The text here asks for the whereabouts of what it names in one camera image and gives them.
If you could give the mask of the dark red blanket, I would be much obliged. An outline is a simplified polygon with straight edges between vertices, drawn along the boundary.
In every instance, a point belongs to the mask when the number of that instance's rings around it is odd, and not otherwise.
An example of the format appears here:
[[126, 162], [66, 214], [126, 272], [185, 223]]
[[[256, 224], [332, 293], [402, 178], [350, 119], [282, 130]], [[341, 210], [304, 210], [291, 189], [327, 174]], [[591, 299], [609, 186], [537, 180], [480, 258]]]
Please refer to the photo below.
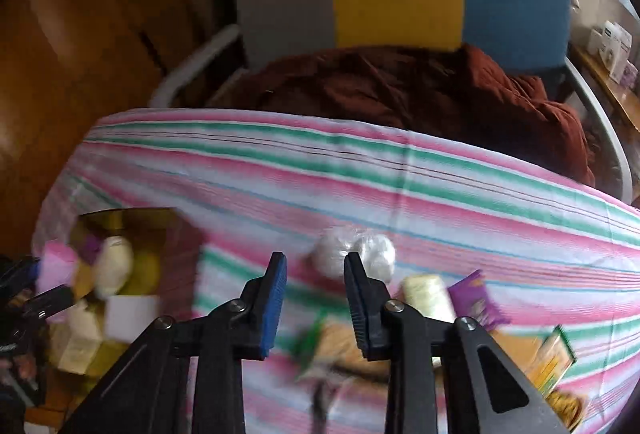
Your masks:
[[211, 103], [400, 128], [500, 152], [588, 186], [576, 112], [539, 76], [511, 76], [479, 48], [356, 47], [291, 56], [247, 73]]

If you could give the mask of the striped pink green bedsheet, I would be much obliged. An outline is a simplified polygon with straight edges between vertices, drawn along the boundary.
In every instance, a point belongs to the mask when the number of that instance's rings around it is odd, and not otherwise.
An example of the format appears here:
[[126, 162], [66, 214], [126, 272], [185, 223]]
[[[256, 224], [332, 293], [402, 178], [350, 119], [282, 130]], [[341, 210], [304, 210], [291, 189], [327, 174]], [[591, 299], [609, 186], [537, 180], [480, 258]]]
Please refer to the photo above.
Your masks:
[[561, 388], [603, 433], [639, 379], [639, 213], [604, 192], [473, 146], [361, 122], [240, 110], [140, 109], [102, 119], [44, 199], [32, 250], [80, 214], [173, 208], [204, 235], [194, 312], [288, 259], [276, 346], [243, 370], [251, 433], [306, 433], [311, 387], [292, 349], [319, 316], [349, 322], [344, 288], [308, 258], [340, 226], [392, 240], [396, 280], [482, 272], [514, 336], [561, 327]]

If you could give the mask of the yellow sponge block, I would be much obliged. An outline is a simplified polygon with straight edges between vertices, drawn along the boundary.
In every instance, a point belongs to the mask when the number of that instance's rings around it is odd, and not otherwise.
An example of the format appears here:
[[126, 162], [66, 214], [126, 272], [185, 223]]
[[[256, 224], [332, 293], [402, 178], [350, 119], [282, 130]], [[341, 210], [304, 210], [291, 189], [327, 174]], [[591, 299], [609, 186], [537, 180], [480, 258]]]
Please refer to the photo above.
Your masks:
[[456, 320], [454, 306], [442, 278], [437, 275], [412, 275], [401, 283], [405, 302], [424, 317], [448, 322]]

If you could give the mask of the wooden side table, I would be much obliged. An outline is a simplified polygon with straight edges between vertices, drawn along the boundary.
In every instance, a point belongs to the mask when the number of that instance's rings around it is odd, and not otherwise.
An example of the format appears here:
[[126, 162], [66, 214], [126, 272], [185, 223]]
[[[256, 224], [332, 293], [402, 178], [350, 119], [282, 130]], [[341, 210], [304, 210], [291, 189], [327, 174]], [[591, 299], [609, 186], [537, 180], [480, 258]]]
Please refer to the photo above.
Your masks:
[[580, 71], [584, 79], [596, 88], [606, 100], [605, 105], [613, 111], [625, 128], [639, 135], [639, 97], [627, 87], [622, 87], [608, 76], [599, 58], [591, 56], [582, 46], [570, 43], [568, 58]]

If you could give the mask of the gold maroon storage box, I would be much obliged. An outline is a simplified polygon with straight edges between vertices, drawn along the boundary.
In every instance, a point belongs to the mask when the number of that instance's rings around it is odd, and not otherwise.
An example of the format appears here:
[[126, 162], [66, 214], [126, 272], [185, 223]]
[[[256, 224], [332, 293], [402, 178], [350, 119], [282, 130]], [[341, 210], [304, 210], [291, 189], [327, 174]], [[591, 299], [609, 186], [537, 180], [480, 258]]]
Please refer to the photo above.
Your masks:
[[173, 209], [124, 209], [78, 216], [61, 241], [77, 253], [75, 304], [50, 318], [49, 359], [63, 372], [97, 379], [129, 344], [104, 338], [113, 295], [155, 295], [158, 316], [192, 315], [204, 234]]

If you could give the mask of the white plastic ball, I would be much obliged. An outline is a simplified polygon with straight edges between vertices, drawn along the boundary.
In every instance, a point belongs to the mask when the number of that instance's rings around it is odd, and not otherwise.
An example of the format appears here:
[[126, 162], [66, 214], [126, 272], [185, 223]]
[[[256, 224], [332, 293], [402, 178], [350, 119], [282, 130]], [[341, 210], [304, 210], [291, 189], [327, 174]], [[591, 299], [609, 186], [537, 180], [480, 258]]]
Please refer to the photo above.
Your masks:
[[344, 261], [349, 253], [359, 255], [369, 277], [392, 281], [396, 249], [390, 238], [369, 228], [338, 226], [327, 229], [311, 252], [311, 265], [326, 278], [342, 278]]

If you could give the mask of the purple snack packet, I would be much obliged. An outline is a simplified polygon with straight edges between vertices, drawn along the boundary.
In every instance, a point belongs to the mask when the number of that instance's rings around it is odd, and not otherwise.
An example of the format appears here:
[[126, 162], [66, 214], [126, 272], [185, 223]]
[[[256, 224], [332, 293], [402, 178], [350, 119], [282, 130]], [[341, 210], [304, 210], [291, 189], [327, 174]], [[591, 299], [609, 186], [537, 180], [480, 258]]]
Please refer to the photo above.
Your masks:
[[486, 330], [495, 330], [510, 319], [490, 297], [484, 272], [477, 269], [448, 288], [454, 311], [458, 317], [471, 317]]

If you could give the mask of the green rice cracker packet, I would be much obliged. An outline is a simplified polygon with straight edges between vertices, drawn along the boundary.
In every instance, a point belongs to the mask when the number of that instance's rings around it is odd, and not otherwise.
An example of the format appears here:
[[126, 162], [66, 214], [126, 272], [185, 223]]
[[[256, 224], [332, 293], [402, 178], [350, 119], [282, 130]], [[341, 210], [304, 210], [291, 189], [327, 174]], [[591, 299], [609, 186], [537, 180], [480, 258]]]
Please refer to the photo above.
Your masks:
[[576, 362], [576, 355], [564, 329], [556, 326], [542, 342], [524, 373], [534, 388], [547, 397]]

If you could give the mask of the pink item in box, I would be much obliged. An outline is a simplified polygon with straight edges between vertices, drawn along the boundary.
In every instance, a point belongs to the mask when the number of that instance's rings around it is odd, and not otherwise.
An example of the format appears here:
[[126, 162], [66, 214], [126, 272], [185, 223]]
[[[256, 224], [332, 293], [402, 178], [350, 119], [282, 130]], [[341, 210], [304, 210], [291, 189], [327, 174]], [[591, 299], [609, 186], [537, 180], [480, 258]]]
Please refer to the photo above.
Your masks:
[[48, 241], [40, 256], [37, 292], [43, 293], [61, 284], [71, 287], [77, 262], [77, 253], [71, 246], [61, 241]]

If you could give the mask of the white box in storage box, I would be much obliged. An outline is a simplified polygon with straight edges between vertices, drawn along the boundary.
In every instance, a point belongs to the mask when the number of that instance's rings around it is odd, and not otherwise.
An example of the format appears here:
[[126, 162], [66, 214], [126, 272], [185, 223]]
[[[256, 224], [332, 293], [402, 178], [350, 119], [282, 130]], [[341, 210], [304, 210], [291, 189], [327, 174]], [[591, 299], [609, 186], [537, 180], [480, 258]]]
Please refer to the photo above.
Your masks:
[[158, 316], [160, 299], [155, 295], [113, 295], [106, 301], [104, 338], [130, 344]]

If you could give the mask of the white boxes on table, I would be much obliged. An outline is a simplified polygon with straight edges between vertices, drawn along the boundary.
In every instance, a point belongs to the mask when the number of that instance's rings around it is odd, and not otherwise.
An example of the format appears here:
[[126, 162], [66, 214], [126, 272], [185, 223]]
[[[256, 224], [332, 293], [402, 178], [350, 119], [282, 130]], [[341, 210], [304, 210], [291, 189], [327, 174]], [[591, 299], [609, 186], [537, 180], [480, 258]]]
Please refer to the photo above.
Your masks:
[[632, 36], [617, 22], [608, 20], [601, 30], [592, 29], [587, 52], [608, 72], [608, 77], [622, 87], [633, 88], [638, 69], [629, 61]]

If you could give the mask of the green white carton box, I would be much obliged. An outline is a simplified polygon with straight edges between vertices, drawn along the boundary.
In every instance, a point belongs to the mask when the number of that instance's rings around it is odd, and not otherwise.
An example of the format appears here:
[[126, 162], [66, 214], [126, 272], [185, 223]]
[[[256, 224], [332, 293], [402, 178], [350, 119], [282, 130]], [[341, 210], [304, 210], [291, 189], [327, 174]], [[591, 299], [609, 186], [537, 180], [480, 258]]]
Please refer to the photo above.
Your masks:
[[368, 362], [351, 326], [319, 316], [296, 341], [293, 357], [301, 379], [361, 379], [386, 383], [389, 362]]

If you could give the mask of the yellow knitted sock bundle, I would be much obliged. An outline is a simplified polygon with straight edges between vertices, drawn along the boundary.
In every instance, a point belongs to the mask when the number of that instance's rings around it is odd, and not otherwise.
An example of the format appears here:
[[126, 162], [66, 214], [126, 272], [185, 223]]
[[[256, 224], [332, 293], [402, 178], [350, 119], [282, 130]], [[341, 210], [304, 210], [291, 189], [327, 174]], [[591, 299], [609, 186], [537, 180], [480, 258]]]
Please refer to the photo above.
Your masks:
[[566, 391], [552, 391], [546, 397], [547, 404], [560, 418], [564, 426], [573, 433], [584, 420], [588, 399]]

